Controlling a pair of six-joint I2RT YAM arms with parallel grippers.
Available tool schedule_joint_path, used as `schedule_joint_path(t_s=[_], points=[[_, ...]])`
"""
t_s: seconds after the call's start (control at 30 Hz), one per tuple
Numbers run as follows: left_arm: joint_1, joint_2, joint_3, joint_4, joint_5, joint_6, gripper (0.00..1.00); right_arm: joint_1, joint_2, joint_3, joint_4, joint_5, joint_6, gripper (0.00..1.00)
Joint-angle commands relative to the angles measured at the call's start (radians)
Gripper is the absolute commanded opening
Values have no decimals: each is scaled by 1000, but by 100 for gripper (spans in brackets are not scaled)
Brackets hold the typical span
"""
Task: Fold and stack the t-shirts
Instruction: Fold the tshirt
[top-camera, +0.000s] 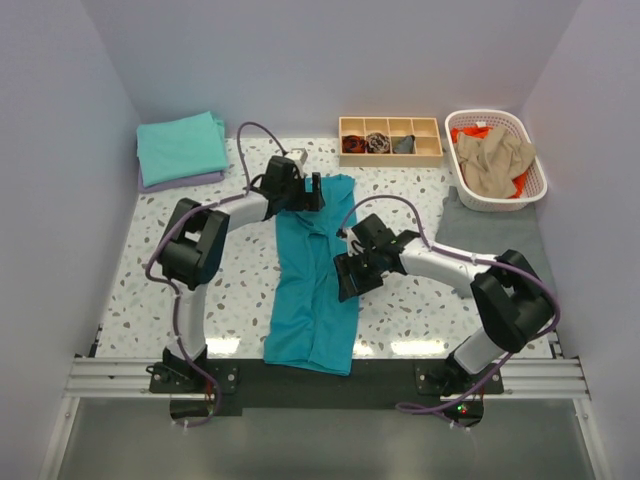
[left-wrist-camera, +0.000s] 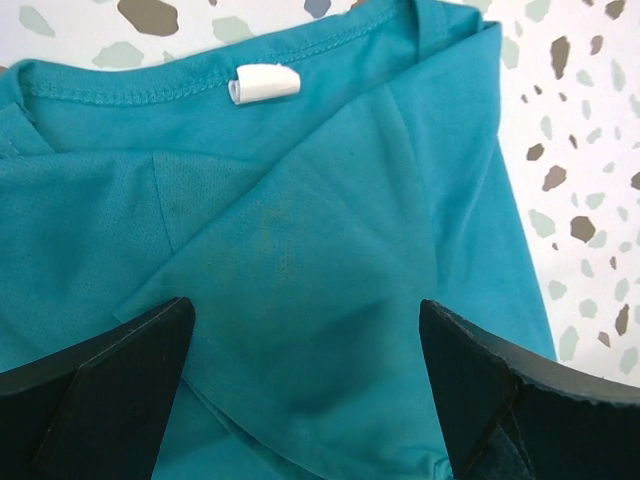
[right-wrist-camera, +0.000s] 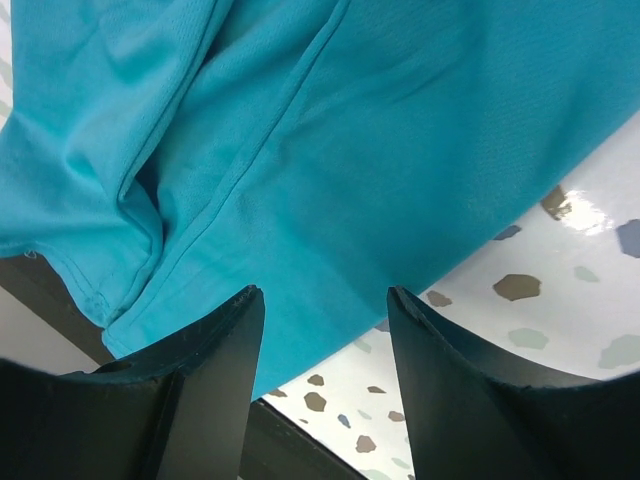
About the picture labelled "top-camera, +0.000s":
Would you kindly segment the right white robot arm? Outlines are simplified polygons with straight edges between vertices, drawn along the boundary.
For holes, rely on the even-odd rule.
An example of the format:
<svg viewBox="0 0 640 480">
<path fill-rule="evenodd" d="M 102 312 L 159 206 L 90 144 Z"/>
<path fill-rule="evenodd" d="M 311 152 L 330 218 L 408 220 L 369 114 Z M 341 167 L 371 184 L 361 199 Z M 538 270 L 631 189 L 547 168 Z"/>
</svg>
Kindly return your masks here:
<svg viewBox="0 0 640 480">
<path fill-rule="evenodd" d="M 388 273 L 435 280 L 474 300 L 480 327 L 426 375 L 443 390 L 469 392 L 497 360 L 520 352 L 558 317 L 553 294 L 517 251 L 448 248 L 417 231 L 396 234 L 375 214 L 336 235 L 347 248 L 334 259 L 340 301 L 381 287 Z"/>
</svg>

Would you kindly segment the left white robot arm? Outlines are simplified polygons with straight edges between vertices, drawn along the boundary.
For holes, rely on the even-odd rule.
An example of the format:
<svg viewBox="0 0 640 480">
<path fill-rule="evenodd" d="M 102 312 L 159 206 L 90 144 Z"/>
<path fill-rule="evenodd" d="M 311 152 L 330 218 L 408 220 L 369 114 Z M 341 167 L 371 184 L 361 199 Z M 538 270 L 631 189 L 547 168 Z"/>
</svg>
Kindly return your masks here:
<svg viewBox="0 0 640 480">
<path fill-rule="evenodd" d="M 200 390 L 207 380 L 207 344 L 204 335 L 208 284 L 220 267 L 227 235 L 246 225 L 271 219 L 282 211 L 318 212 L 324 205 L 321 175 L 306 183 L 307 152 L 294 149 L 273 156 L 263 174 L 249 181 L 237 195 L 203 205 L 183 198 L 176 204 L 150 264 L 161 266 L 161 276 L 148 279 L 174 292 L 172 339 L 162 354 L 163 367 L 185 392 Z"/>
</svg>

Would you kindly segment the teal t shirt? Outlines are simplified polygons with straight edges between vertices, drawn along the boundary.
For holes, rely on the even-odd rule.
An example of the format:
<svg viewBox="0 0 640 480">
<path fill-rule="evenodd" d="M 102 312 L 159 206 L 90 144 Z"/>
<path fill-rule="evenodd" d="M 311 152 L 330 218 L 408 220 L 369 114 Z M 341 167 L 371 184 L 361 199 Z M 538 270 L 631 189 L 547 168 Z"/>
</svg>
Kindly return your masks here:
<svg viewBox="0 0 640 480">
<path fill-rule="evenodd" d="M 322 210 L 276 216 L 280 279 L 264 342 L 267 364 L 339 376 L 351 372 L 359 300 L 339 300 L 334 258 L 346 252 L 336 232 L 355 204 L 355 184 L 347 175 L 326 177 Z"/>
</svg>

